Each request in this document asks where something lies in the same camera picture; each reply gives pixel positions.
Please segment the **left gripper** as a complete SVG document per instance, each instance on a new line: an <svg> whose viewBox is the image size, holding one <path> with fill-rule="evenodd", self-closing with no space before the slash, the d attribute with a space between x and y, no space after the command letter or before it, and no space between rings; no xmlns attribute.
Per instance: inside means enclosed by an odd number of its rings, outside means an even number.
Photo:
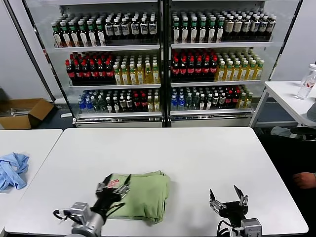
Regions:
<svg viewBox="0 0 316 237"><path fill-rule="evenodd" d="M124 198L130 191L130 179L129 174L124 183L116 189L107 188L110 182L112 174L108 175L103 182L98 183L96 189L97 201L92 207L92 211L100 214L102 217L109 217L111 214L123 207L121 198Z"/></svg>

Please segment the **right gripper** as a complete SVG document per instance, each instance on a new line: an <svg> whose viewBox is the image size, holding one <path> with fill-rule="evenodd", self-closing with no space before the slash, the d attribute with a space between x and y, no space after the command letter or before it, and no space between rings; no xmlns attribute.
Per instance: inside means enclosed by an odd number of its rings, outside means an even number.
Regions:
<svg viewBox="0 0 316 237"><path fill-rule="evenodd" d="M229 220L243 220L248 213L248 195L244 195L242 190L234 185L239 201L221 203L215 198L213 191L210 189L210 207L213 210L219 210L219 215Z"/></svg>

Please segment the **person's bare hand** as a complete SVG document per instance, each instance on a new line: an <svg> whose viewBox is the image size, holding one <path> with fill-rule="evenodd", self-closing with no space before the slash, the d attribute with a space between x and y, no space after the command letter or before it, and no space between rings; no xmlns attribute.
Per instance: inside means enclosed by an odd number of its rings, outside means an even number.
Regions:
<svg viewBox="0 0 316 237"><path fill-rule="evenodd" d="M293 180L301 189L313 189L316 187L316 176L314 173L297 173L293 175Z"/></svg>

